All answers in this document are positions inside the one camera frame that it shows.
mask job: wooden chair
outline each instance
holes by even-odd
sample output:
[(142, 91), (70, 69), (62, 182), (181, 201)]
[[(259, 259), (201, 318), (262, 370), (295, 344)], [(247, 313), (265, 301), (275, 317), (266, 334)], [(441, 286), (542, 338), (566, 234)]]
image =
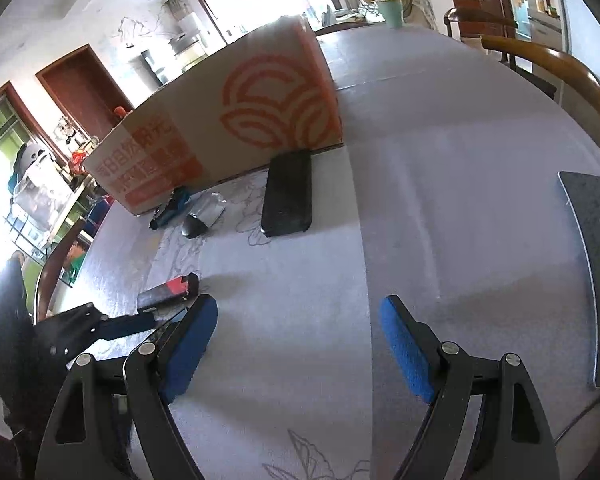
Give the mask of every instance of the wooden chair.
[(600, 80), (573, 56), (530, 41), (499, 36), (483, 36), (480, 40), (488, 50), (509, 54), (510, 62), (515, 63), (514, 56), (520, 56), (554, 74), (586, 99), (600, 115)]
[(67, 231), (60, 243), (55, 246), (54, 250), (46, 259), (45, 264), (42, 266), (42, 272), (38, 277), (36, 283), (36, 295), (34, 299), (34, 322), (40, 322), (46, 318), (46, 313), (49, 310), (49, 304), (51, 303), (51, 297), (53, 296), (60, 272), (62, 271), (62, 264), (69, 253), (74, 242), (78, 239), (78, 235), (84, 228), (85, 221), (83, 218), (79, 218), (75, 221), (74, 225)]
[(371, 25), (371, 23), (360, 23), (360, 22), (342, 22), (342, 23), (334, 23), (333, 25), (327, 25), (326, 27), (321, 28), (320, 30), (315, 31), (316, 36), (323, 36), (325, 34), (329, 34), (330, 32), (337, 32), (338, 30), (347, 30), (348, 28), (358, 28), (358, 27), (366, 27), (367, 25)]
[(446, 25), (446, 34), (450, 38), (452, 37), (451, 23), (493, 23), (494, 25), (502, 26), (503, 36), (507, 36), (507, 33), (511, 29), (515, 30), (518, 28), (518, 22), (515, 20), (510, 20), (503, 16), (496, 16), (486, 10), (473, 9), (471, 7), (453, 7), (445, 13), (443, 20)]

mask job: orange object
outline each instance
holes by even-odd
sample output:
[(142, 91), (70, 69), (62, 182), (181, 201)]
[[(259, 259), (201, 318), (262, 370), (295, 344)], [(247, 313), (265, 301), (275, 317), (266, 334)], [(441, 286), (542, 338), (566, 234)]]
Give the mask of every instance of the orange object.
[(342, 142), (314, 32), (285, 16), (203, 59), (127, 114), (84, 161), (131, 213), (177, 186), (205, 189), (280, 153)]
[(116, 106), (113, 108), (113, 113), (115, 113), (120, 119), (124, 119), (128, 112), (122, 106)]
[(84, 150), (75, 150), (69, 159), (69, 171), (72, 174), (87, 174), (82, 167), (85, 158), (87, 158), (87, 152)]

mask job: smartphone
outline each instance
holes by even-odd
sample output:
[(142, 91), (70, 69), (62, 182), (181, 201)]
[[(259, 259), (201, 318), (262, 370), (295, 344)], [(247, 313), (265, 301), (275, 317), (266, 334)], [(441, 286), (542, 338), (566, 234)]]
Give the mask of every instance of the smartphone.
[(271, 159), (262, 204), (262, 233), (271, 238), (306, 231), (312, 220), (311, 153), (283, 153)]

